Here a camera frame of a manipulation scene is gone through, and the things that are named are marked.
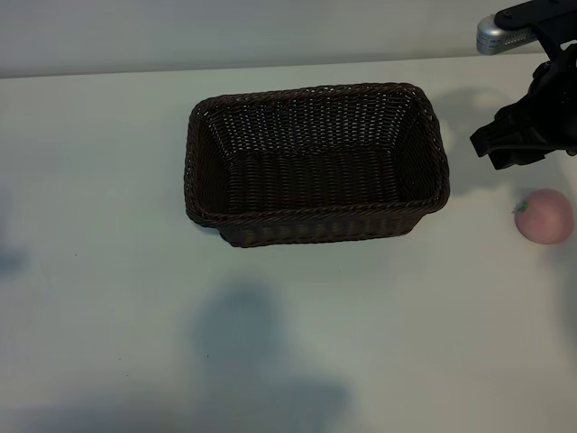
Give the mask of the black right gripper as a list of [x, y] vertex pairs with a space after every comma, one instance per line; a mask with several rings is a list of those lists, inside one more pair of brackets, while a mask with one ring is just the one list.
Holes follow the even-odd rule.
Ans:
[[498, 111], [470, 137], [496, 170], [541, 161], [550, 152], [576, 154], [576, 46], [540, 65], [527, 94]]

